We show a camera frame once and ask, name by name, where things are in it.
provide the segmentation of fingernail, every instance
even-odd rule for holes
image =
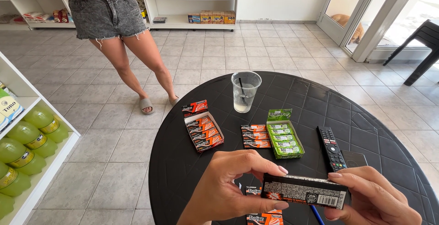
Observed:
[[[288,174],[288,170],[286,170],[283,166],[278,166],[279,170],[282,171],[285,174]]]
[[[289,207],[289,204],[287,202],[281,202],[274,205],[275,210],[284,210]]]
[[[343,177],[343,175],[341,175],[340,173],[328,173],[328,177],[341,178]]]
[[[333,222],[333,221],[337,221],[339,218],[340,218],[340,217],[336,217],[336,218],[334,218],[334,219],[328,219],[328,218],[326,218],[326,220]]]

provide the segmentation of black plastic chair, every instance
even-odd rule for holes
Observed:
[[[418,27],[410,37],[398,47],[383,64],[387,65],[404,47],[412,40],[417,40],[431,49],[431,53],[418,65],[414,72],[404,82],[405,85],[411,86],[420,76],[422,76],[430,67],[439,59],[439,20],[426,20]]]

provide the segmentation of plastic cup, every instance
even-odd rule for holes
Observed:
[[[233,107],[237,112],[246,113],[252,107],[256,91],[262,78],[253,71],[241,71],[232,75]]]

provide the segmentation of woman's right hand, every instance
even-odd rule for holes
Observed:
[[[407,198],[370,166],[347,168],[328,177],[345,185],[352,195],[352,206],[343,210],[325,208],[327,220],[340,219],[346,225],[420,225],[422,218],[410,208]]]

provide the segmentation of tile floor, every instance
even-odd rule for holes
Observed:
[[[155,104],[154,115],[141,115],[136,94],[108,60],[74,35],[74,30],[0,31],[0,51],[83,135],[28,225],[153,224],[147,166],[160,121],[171,109],[166,92],[128,51],[133,72]],[[407,87],[404,79],[416,64],[355,63],[315,24],[241,24],[234,32],[152,35],[178,95],[238,70],[319,82],[379,118],[439,191],[438,64]]]

